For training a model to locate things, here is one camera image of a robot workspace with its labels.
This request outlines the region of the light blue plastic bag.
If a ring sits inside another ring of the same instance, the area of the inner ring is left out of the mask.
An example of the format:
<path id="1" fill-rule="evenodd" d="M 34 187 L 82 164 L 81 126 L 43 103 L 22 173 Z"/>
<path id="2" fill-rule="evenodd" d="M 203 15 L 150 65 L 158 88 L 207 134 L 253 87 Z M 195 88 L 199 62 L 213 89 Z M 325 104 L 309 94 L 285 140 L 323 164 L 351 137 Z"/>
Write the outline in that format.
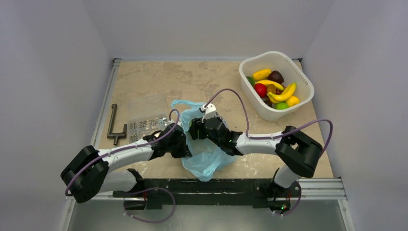
<path id="1" fill-rule="evenodd" d="M 188 100 L 174 100 L 171 106 L 173 109 L 175 109 L 177 105 L 186 106 L 186 109 L 180 112 L 179 123 L 186 135 L 187 147 L 192 156 L 182 158 L 183 167 L 200 181 L 209 181 L 213 178 L 214 172 L 232 164 L 236 160 L 236 157 L 226 154 L 209 139 L 193 140 L 191 138 L 191 135 L 188 133 L 191 121 L 203 116 L 199 110 L 203 104 L 203 102 L 196 103 Z"/>

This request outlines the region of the brown fake kiwi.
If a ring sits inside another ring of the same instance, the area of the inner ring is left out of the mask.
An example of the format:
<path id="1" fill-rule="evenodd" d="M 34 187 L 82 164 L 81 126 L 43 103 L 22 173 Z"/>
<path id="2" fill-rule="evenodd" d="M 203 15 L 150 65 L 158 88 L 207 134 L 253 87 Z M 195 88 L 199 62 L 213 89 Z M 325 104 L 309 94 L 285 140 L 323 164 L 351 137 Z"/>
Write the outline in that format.
<path id="1" fill-rule="evenodd" d="M 277 93 L 276 86 L 274 84 L 267 85 L 267 93 L 276 94 Z"/>

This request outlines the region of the yellow fake banana bunch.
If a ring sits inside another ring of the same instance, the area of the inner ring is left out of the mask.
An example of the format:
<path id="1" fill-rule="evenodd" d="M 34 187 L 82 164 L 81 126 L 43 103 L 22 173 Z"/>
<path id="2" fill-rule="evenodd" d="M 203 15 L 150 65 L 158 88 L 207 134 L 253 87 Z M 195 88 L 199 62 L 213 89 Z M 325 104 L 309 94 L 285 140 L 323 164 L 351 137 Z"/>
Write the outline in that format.
<path id="1" fill-rule="evenodd" d="M 295 93 L 297 84 L 295 82 L 289 84 L 281 94 L 273 94 L 272 92 L 267 93 L 269 100 L 272 103 L 280 103 L 289 99 Z"/>

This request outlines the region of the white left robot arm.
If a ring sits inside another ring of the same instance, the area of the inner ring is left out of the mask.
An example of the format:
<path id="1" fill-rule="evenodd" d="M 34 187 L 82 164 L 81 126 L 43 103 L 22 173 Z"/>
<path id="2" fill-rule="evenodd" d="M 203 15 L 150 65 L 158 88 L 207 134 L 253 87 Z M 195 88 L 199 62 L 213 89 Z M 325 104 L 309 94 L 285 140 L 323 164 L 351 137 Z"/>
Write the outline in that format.
<path id="1" fill-rule="evenodd" d="M 74 197 L 78 203 L 84 203 L 100 192 L 106 177 L 114 170 L 132 163 L 150 161 L 166 153 L 175 159 L 192 156 L 187 136 L 176 123 L 124 146 L 97 150 L 88 145 L 60 174 L 66 185 L 64 194 Z"/>

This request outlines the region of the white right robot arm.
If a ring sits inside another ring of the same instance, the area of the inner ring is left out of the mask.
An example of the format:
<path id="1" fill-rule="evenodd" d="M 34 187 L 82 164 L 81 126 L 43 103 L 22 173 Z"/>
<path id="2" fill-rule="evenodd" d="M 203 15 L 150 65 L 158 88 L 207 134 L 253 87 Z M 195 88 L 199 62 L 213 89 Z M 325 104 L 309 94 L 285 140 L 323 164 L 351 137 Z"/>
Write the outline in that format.
<path id="1" fill-rule="evenodd" d="M 299 178 L 311 178 L 325 147 L 300 128 L 287 126 L 272 134 L 245 134 L 226 127 L 217 117 L 191 121 L 188 133 L 193 140 L 210 140 L 224 153 L 235 155 L 273 154 L 285 164 L 270 183 L 271 192 L 281 196 Z"/>

